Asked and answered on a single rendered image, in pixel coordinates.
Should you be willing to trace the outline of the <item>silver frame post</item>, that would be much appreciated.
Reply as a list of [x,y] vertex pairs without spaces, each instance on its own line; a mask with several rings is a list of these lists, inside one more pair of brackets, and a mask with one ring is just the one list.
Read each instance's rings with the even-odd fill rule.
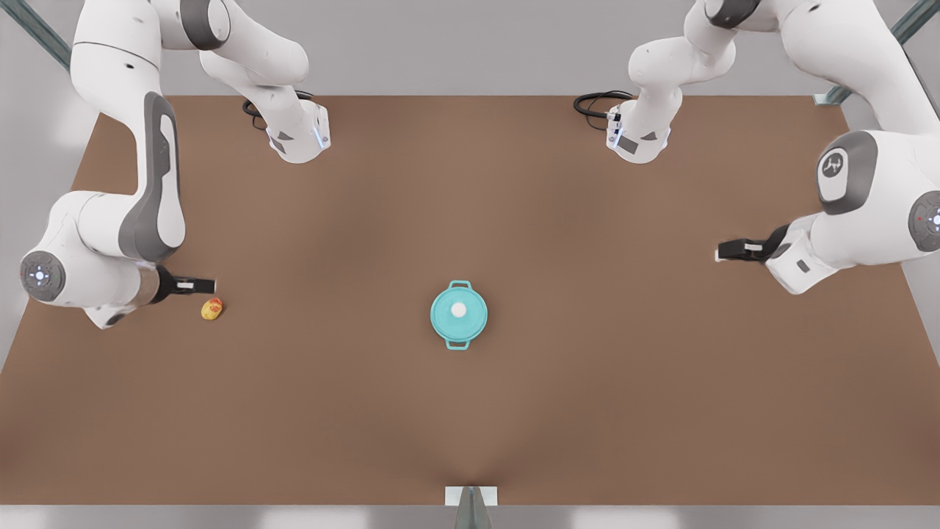
[[814,104],[835,107],[850,95],[866,101],[884,130],[917,133],[940,118],[940,67],[924,84],[904,45],[924,26],[940,51],[940,0],[914,0],[896,23],[879,11],[889,0],[813,0],[808,32],[789,44],[800,69],[833,84]]
[[456,506],[454,529],[491,529],[488,508],[498,505],[497,486],[447,486],[444,505]]
[[19,24],[30,37],[33,37],[33,40],[37,41],[65,71],[71,70],[70,44],[66,43],[26,0],[0,0],[0,9],[3,9],[15,23]]

